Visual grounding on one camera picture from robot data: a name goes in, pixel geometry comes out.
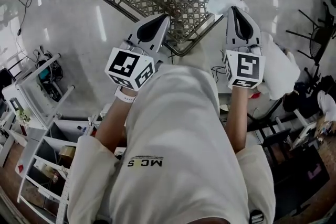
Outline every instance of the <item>concrete floor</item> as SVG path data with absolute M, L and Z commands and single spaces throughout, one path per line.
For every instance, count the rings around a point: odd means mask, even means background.
M 324 18 L 322 0 L 245 1 L 261 30 L 272 33 L 275 42 L 291 49 L 300 68 L 313 67 L 310 59 L 296 52 L 300 48 L 308 53 L 309 41 L 285 33 L 285 30 L 309 33 L 311 23 L 297 10 L 303 10 L 313 19 Z M 65 73 L 61 87 L 65 89 L 68 84 L 76 86 L 61 109 L 65 115 L 88 116 L 114 100 L 116 87 L 103 70 L 112 47 L 119 46 L 121 40 L 128 36 L 132 21 L 102 0 L 32 0 L 18 47 L 15 37 L 23 15 L 24 6 L 18 1 L 0 0 L 0 61 L 20 49 L 26 50 L 32 57 L 31 52 L 39 45 L 53 54 L 61 53 L 59 62 Z M 218 52 L 225 42 L 225 27 L 225 24 L 219 24 L 202 40 L 214 66 L 220 61 Z M 322 60 L 324 74 L 336 72 L 333 68 L 336 62 L 334 50 L 332 42 Z M 219 80 L 218 88 L 221 88 L 226 78 L 220 75 Z

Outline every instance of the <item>wrist watch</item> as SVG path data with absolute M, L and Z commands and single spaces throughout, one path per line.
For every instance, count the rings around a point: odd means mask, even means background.
M 133 103 L 135 101 L 135 99 L 137 98 L 136 96 L 128 96 L 126 94 L 124 94 L 121 91 L 121 86 L 117 87 L 117 90 L 114 93 L 115 97 L 118 97 L 121 101 L 125 102 L 125 103 Z

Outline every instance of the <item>white box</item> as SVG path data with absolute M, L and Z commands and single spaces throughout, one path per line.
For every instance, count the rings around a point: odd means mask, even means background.
M 105 73 L 117 85 L 139 91 L 155 73 L 154 60 L 129 50 L 113 48 Z
M 225 51 L 224 66 L 228 86 L 238 86 L 253 89 L 257 87 L 264 76 L 265 56 L 251 53 Z

